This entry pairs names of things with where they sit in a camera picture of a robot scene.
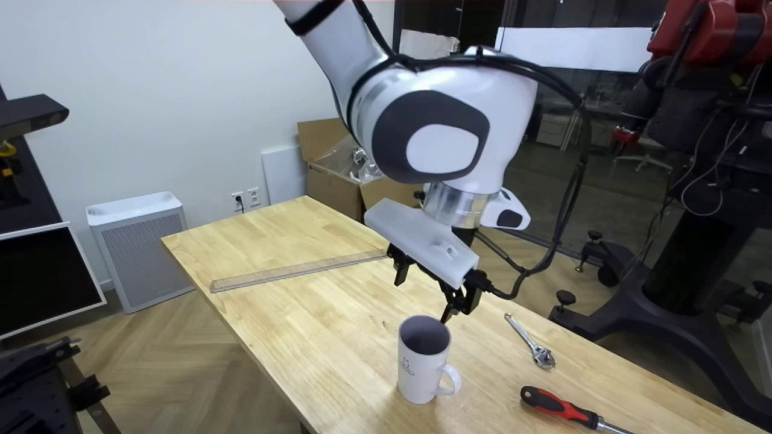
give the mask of red screwdriver handle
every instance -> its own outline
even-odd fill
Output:
[[[569,420],[569,423],[578,423],[578,424],[584,424],[587,430],[597,430],[600,418],[595,412],[575,407],[569,401],[558,401],[556,395],[552,395],[552,392],[548,392],[543,388],[522,386],[521,388],[521,397],[531,407],[538,407],[543,412],[556,414],[556,418]]]

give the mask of metal strip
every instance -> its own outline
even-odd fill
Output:
[[[259,272],[247,272],[247,275],[235,275],[235,278],[218,278],[211,279],[210,291],[232,291],[232,289],[244,289],[252,285],[264,285],[264,283],[276,283],[276,279],[290,279],[299,275],[310,275],[310,272],[326,272],[326,271],[337,271],[337,267],[349,267],[359,263],[372,263],[386,257],[384,250],[363,250],[353,255],[337,255],[337,257],[326,257],[316,263],[300,263],[300,265],[290,265],[290,267],[275,267],[275,271],[259,271]]]

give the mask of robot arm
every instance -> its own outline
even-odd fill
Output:
[[[393,181],[426,184],[421,209],[384,200],[363,221],[451,289],[463,288],[476,255],[454,228],[522,228],[531,221],[501,181],[526,133],[536,83],[484,66],[402,66],[352,0],[275,2],[375,166]]]

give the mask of wooden table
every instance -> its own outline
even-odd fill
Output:
[[[410,271],[408,283],[393,288],[390,260],[379,257],[210,291],[214,279],[275,275],[386,248],[379,234],[310,198],[187,228],[164,244],[310,431],[586,431],[521,407],[521,386],[543,386],[631,431],[759,431],[493,297],[481,297],[472,316],[448,320],[460,392],[421,407],[405,403],[396,391],[398,326],[444,308],[437,283],[421,272]],[[552,372],[531,362],[503,313],[552,349]]]

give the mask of mug handle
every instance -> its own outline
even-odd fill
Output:
[[[456,395],[460,391],[460,374],[454,363],[441,367],[441,376],[448,378],[451,386],[437,386],[437,395]]]

